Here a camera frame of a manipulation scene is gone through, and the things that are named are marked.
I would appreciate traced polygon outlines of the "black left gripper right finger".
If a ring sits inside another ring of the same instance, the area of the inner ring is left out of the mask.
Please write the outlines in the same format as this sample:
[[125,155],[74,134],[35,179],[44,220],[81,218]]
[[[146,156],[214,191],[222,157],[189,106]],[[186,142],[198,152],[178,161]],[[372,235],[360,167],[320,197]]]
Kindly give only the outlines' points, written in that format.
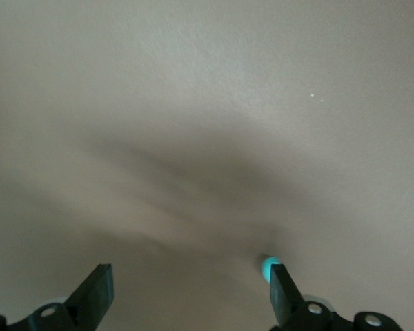
[[274,330],[388,330],[400,326],[378,312],[359,312],[349,321],[316,300],[305,300],[282,264],[272,264],[270,270],[270,302],[277,326]]

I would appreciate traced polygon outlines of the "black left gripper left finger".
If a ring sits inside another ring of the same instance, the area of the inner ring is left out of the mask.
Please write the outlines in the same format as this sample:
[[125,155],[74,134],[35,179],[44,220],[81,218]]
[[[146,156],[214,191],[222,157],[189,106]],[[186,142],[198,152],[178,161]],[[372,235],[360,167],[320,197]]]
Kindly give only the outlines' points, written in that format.
[[8,330],[96,330],[114,300],[113,271],[99,264],[65,300],[41,306]]

